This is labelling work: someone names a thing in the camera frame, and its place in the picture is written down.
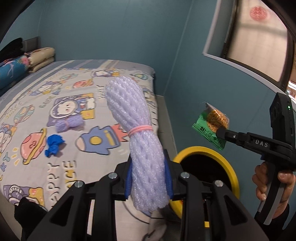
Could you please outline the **person's right hand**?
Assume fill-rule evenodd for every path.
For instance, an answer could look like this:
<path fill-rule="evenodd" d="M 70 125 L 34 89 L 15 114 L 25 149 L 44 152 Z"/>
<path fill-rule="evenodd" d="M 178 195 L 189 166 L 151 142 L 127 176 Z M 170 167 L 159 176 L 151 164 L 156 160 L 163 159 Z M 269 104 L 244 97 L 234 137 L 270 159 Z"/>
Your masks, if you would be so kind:
<path fill-rule="evenodd" d="M 257 185 L 256 196 L 260 201 L 266 200 L 268 184 L 267 171 L 267 164 L 263 162 L 261 165 L 256 166 L 255 174 L 252 176 L 252 181 Z M 279 172 L 277 177 L 281 183 L 285 184 L 285 189 L 273 218 L 277 218 L 285 211 L 295 186 L 295 175 L 291 171 Z"/>

